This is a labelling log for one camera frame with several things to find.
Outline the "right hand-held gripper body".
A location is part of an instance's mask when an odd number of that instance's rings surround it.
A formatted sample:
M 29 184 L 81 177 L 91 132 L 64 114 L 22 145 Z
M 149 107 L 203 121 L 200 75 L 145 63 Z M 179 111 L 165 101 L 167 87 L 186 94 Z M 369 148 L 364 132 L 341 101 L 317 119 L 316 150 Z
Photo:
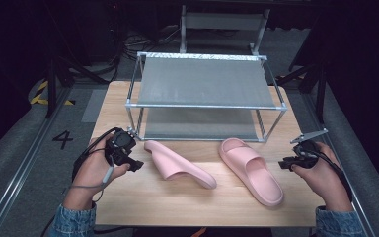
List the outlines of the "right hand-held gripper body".
M 328 131 L 323 128 L 322 130 L 301 133 L 298 137 L 290 141 L 295 144 L 293 151 L 296 154 L 295 162 L 297 165 L 310 169 L 319 159 L 320 148 L 314 141 L 314 138 L 326 134 Z

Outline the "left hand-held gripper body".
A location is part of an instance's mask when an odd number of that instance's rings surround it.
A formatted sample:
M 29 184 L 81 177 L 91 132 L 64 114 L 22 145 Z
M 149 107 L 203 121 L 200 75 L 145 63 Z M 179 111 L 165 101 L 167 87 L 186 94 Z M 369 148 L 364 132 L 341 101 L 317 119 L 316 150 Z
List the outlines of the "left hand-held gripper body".
M 133 166 L 135 161 L 129 155 L 135 145 L 134 137 L 129 132 L 116 127 L 114 135 L 106 142 L 106 160 L 111 166 L 122 164 Z

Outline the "pink slipper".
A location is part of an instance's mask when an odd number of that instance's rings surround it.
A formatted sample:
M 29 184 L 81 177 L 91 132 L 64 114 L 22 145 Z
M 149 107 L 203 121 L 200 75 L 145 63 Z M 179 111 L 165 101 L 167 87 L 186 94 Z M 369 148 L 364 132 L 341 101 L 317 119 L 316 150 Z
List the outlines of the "pink slipper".
M 265 206 L 282 203 L 280 184 L 265 159 L 251 146 L 241 139 L 228 138 L 220 144 L 219 155 L 259 203 Z
M 206 189 L 213 190 L 217 187 L 217 182 L 212 175 L 160 142 L 146 141 L 144 149 L 151 153 L 153 163 L 165 180 L 171 181 L 178 177 L 190 176 Z

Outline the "metal shoe rack grey shelves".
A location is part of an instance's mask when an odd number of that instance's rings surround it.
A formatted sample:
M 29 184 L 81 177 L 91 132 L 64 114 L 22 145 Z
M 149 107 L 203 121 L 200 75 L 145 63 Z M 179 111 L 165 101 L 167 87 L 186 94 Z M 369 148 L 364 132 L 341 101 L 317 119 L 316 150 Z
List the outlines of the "metal shoe rack grey shelves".
M 264 55 L 139 52 L 126 97 L 140 140 L 266 142 L 287 111 Z

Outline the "person's right hand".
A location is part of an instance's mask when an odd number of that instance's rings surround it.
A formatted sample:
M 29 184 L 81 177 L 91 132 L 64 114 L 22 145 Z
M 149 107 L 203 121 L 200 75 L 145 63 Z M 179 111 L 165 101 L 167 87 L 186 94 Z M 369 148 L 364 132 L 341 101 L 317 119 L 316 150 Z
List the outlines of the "person's right hand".
M 291 169 L 305 180 L 314 193 L 323 199 L 327 211 L 353 211 L 344 185 L 327 161 L 319 159 L 310 169 L 297 165 L 292 165 Z

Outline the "person's left hand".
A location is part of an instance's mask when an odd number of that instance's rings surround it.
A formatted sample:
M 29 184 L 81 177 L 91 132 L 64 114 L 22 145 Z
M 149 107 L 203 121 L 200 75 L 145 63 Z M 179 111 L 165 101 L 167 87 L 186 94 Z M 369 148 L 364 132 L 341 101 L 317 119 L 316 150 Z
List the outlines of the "person's left hand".
M 127 164 L 112 168 L 106 161 L 104 148 L 111 137 L 109 134 L 92 147 L 65 196 L 62 203 L 64 207 L 73 210 L 90 209 L 94 195 L 128 171 Z

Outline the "black stand legs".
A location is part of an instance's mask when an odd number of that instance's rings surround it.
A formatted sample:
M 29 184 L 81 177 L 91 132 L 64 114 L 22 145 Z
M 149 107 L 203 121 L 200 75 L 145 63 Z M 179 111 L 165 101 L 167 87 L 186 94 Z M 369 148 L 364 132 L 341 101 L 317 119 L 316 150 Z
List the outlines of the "black stand legs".
M 317 87 L 316 104 L 317 114 L 320 122 L 324 122 L 324 100 L 326 94 L 327 76 L 323 64 L 309 64 L 285 75 L 276 76 L 276 84 L 282 86 L 294 79 L 303 76 L 298 90 L 302 94 L 310 94 L 314 87 Z

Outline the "black tripod stand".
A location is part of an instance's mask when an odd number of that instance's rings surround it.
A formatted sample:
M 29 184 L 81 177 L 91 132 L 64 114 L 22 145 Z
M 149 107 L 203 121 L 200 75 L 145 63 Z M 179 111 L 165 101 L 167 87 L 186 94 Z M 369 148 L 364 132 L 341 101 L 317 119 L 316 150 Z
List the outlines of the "black tripod stand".
M 57 101 L 56 80 L 62 87 L 74 85 L 73 68 L 86 78 L 98 84 L 108 84 L 108 81 L 85 68 L 90 64 L 85 44 L 82 40 L 70 0 L 43 0 L 50 18 L 48 23 L 48 50 L 50 61 L 47 70 L 48 107 L 46 117 L 49 119 L 59 105 Z

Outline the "yellow black floor tape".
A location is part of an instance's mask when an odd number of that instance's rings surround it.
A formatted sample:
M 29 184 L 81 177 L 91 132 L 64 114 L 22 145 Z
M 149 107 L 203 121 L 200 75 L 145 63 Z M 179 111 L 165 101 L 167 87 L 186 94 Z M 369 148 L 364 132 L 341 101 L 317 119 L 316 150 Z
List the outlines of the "yellow black floor tape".
M 44 90 L 47 88 L 48 82 L 46 80 L 43 80 L 40 85 L 38 86 L 38 89 L 34 96 L 30 100 L 30 104 L 40 104 L 40 105 L 48 105 L 49 101 L 48 99 L 43 99 L 41 95 L 43 94 Z

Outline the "grey metal stand frame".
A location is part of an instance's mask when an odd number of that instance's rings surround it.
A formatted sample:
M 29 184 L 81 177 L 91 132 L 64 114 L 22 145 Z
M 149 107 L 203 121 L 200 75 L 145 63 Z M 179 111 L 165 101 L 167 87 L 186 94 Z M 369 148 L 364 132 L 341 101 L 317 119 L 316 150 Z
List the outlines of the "grey metal stand frame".
M 257 33 L 255 41 L 249 44 L 249 49 L 252 55 L 258 55 L 269 13 L 270 9 L 264 9 L 260 14 L 199 13 L 189 12 L 187 6 L 183 5 L 180 20 L 180 53 L 187 52 L 187 29 L 239 30 Z

